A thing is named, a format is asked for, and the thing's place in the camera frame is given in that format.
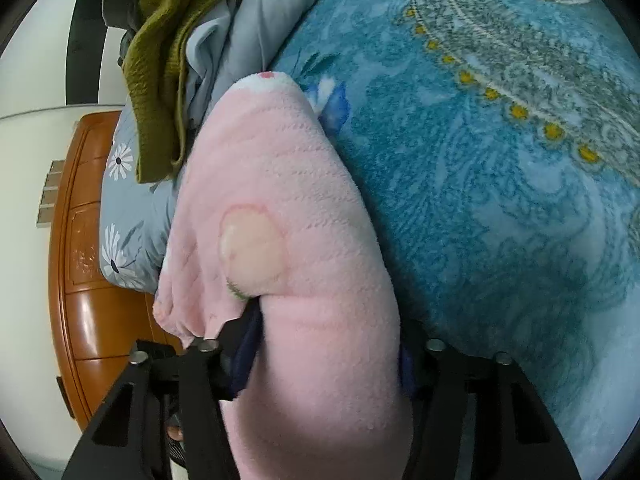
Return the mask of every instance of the wooden headboard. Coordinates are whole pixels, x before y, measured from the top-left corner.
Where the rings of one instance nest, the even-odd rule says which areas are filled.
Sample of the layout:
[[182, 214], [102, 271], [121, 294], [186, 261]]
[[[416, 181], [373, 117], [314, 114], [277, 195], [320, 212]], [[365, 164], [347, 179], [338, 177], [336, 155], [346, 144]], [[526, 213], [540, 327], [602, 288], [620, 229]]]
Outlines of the wooden headboard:
[[100, 272], [102, 175], [119, 112], [86, 115], [66, 156], [51, 224], [49, 313], [68, 406], [82, 430], [127, 363], [136, 339], [173, 344], [153, 297], [111, 285]]

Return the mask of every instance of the pink fleece blanket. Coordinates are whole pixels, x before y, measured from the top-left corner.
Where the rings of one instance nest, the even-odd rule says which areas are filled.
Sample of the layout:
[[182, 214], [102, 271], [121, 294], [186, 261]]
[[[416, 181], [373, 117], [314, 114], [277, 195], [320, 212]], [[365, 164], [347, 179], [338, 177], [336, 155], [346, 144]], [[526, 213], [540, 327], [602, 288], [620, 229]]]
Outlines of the pink fleece blanket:
[[358, 190], [300, 88], [240, 80], [188, 160], [154, 315], [188, 345], [261, 296], [264, 343], [223, 403], [243, 480], [400, 479], [399, 316]]

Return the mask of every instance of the bolt head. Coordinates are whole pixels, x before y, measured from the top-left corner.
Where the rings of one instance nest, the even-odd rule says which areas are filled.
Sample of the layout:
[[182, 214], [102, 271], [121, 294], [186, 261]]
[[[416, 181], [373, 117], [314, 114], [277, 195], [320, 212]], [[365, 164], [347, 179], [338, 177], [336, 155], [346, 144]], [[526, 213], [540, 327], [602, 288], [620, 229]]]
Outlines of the bolt head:
[[432, 352], [442, 352], [447, 345], [441, 339], [429, 339], [427, 341], [427, 350]]
[[494, 359], [499, 365], [508, 366], [513, 363], [513, 359], [509, 354], [507, 354], [507, 352], [498, 352]]
[[216, 352], [220, 348], [220, 343], [216, 339], [205, 339], [198, 343], [198, 350], [201, 352]]
[[149, 354], [143, 351], [132, 352], [129, 355], [129, 363], [132, 365], [141, 365], [147, 359], [149, 359]]

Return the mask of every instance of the gray floral pillow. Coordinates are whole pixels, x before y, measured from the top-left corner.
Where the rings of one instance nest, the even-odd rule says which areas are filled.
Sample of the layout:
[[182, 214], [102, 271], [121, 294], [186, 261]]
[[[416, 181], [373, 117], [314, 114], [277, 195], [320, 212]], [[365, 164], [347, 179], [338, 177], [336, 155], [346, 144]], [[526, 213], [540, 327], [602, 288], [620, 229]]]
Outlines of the gray floral pillow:
[[100, 270], [113, 285], [154, 294], [174, 217], [180, 176], [139, 184], [136, 121], [130, 100], [120, 115], [102, 179]]

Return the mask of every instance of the black metal bracket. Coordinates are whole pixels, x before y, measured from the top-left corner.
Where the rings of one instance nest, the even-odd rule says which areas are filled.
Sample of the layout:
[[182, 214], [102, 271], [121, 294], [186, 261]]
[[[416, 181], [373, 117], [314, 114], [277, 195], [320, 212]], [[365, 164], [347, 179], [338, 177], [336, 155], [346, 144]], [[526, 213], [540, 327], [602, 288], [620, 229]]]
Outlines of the black metal bracket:
[[414, 441], [403, 480], [452, 480], [469, 394], [476, 395], [472, 480], [580, 480], [558, 427], [513, 359], [467, 356], [402, 327], [401, 382], [413, 400]]
[[[85, 430], [63, 480], [170, 480], [165, 421], [180, 411], [191, 480], [240, 480], [220, 400], [247, 384], [262, 339], [251, 300], [218, 338], [176, 356], [139, 341], [130, 364]], [[558, 428], [520, 367], [507, 355], [471, 357], [420, 323], [401, 328], [399, 378], [414, 408], [414, 440], [402, 480], [452, 480], [468, 396], [476, 396], [472, 480], [579, 480]]]

